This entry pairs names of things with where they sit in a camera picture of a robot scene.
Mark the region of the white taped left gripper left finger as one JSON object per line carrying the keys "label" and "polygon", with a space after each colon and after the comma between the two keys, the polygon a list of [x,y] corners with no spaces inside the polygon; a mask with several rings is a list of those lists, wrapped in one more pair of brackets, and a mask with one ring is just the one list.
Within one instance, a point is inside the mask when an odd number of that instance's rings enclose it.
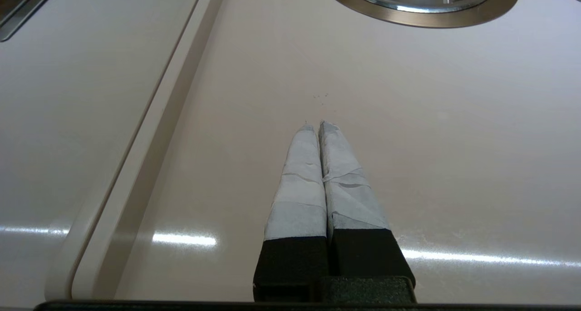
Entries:
{"label": "white taped left gripper left finger", "polygon": [[290,142],[253,276],[255,302],[311,302],[329,274],[327,208],[317,134],[303,125]]}

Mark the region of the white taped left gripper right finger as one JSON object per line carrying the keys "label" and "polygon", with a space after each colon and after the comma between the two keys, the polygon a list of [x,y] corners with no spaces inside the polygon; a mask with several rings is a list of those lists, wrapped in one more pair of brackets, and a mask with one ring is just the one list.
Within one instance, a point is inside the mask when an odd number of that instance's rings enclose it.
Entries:
{"label": "white taped left gripper right finger", "polygon": [[350,143],[338,126],[326,121],[318,137],[332,274],[402,276],[415,286],[415,276]]}

